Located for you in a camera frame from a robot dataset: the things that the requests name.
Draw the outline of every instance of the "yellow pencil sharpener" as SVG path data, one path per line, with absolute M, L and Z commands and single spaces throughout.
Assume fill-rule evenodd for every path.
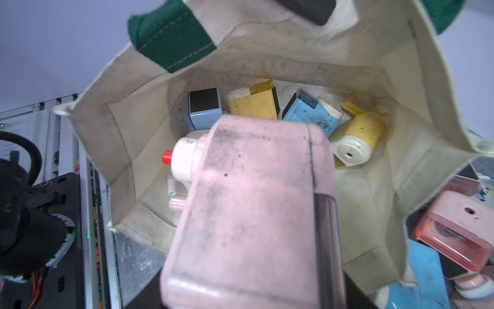
M 363 110 L 353 104 L 354 100 L 352 94 L 343 104 L 354 119 L 341 124 L 329 137 L 333 154 L 347 167 L 367 162 L 386 131 L 378 113 Z
M 274 82 L 268 80 L 226 95 L 232 115 L 277 119 L 280 112 Z

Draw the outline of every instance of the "red button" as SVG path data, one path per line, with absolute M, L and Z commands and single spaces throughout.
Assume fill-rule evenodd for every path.
M 163 164 L 171 165 L 171 155 L 173 154 L 173 150 L 165 150 L 163 156 L 161 157 L 163 160 Z

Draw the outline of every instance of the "blue pencil sharpener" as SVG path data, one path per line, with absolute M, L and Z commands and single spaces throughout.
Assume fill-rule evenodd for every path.
M 184 115 L 189 131 L 211 129 L 223 114 L 217 88 L 187 93 L 188 115 Z
M 326 137 L 330 137 L 339 126 L 343 113 L 323 99 L 314 99 L 303 90 L 297 91 L 283 111 L 282 119 L 314 124 L 321 127 Z
M 439 253 L 409 239 L 408 260 L 418 286 L 402 287 L 396 283 L 381 288 L 374 300 L 376 306 L 385 309 L 450 309 Z

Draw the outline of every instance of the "green bag handle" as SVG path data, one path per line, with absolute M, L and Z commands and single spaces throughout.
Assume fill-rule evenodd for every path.
M 458 16 L 465 4 L 465 0 L 422 0 L 422 3 L 439 35 Z
M 170 73 L 216 49 L 182 0 L 169 0 L 150 13 L 131 16 L 127 28 L 135 49 Z

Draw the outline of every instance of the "metal frame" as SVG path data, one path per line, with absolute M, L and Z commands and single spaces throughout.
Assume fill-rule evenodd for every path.
M 96 210 L 96 222 L 97 224 L 94 225 L 94 229 L 96 231 L 96 236 L 98 238 L 98 248 L 99 248 L 99 269 L 98 269 L 98 274 L 99 274 L 99 282 L 98 284 L 101 285 L 101 303 L 100 306 L 101 308 L 108 309 L 110 308 L 110 289 L 109 289 L 109 283 L 108 283 L 108 265 L 106 263 L 106 239 L 105 239 L 105 226 L 102 224 L 103 222 L 103 213 L 101 210 L 101 199 L 99 197 L 101 193 L 101 189 L 99 186 L 99 174 L 98 171 L 93 169 L 93 182 L 92 182 L 92 188 L 93 188 L 93 204 Z
M 115 237 L 113 232 L 106 228 L 111 221 L 110 203 L 108 199 L 108 187 L 104 177 L 99 174 L 101 214 L 103 216 L 106 265 L 108 273 L 108 288 L 110 293 L 110 308 L 121 309 L 122 298 L 119 288 L 119 276 L 117 271 L 117 259 L 115 255 Z
M 44 179 L 48 181 L 57 176 L 55 169 L 55 153 L 58 151 L 58 143 L 60 140 L 60 116 L 55 115 L 51 110 L 59 104 L 55 100 L 47 101 L 44 103 L 44 109 L 50 111 L 48 118 L 48 139 L 46 141 L 46 155 L 44 163 Z
M 48 176 L 45 175 L 47 155 L 52 156 L 52 153 L 48 153 L 47 149 L 53 148 L 53 141 L 51 143 L 49 142 L 50 132 L 48 127 L 50 112 L 44 111 L 42 108 L 40 110 L 42 106 L 43 104 L 35 104 L 0 113 L 1 130 L 26 137 L 40 150 L 42 158 L 41 171 L 34 184 L 53 178 L 52 173 Z M 30 166 L 29 162 L 30 160 L 27 158 L 26 152 L 21 151 L 21 166 L 28 170 Z
M 86 151 L 82 144 L 79 145 L 79 167 L 79 177 L 81 179 L 81 235 L 82 264 L 84 266 L 84 304 L 86 308 L 93 309 L 99 307 L 99 295 L 96 270 L 96 246 L 94 244 L 91 170 Z
M 46 121 L 40 123 L 36 118 L 36 123 L 30 124 L 35 126 L 36 130 L 46 131 L 46 152 L 44 153 L 44 164 L 40 175 L 48 180 L 56 177 L 56 163 L 54 154 L 59 151 L 58 175 L 75 172 L 76 160 L 79 158 L 80 167 L 80 194 L 81 194 L 81 235 L 82 235 L 82 263 L 84 279 L 84 307 L 93 309 L 99 307 L 99 293 L 97 282 L 97 264 L 96 264 L 96 246 L 95 225 L 93 216 L 93 191 L 91 185 L 91 164 L 85 152 L 84 146 L 79 143 L 74 135 L 74 130 L 70 121 L 66 117 L 56 116 L 51 112 L 55 105 L 72 102 L 77 98 L 76 95 L 69 95 L 63 98 L 47 101 L 44 103 L 33 104 L 30 106 L 6 111 L 0 113 L 0 123 L 2 120 L 9 118 L 37 113 L 43 110 L 49 111 Z M 99 177 L 100 185 L 106 188 L 106 181 L 102 176 Z M 101 190 L 101 213 L 104 224 L 104 247 L 100 246 L 99 250 L 106 252 L 106 265 L 108 273 L 108 286 L 110 294 L 110 308 L 121 309 L 122 301 L 120 295 L 119 277 L 117 270 L 117 261 L 115 256 L 115 238 L 106 225 L 111 220 L 108 203 L 108 194 L 106 190 Z
M 74 99 L 71 95 L 60 99 L 60 103 L 72 102 Z M 60 153 L 58 160 L 58 174 L 73 173 L 76 166 L 77 157 L 79 157 L 79 141 L 74 135 L 74 130 L 67 117 L 60 118 Z

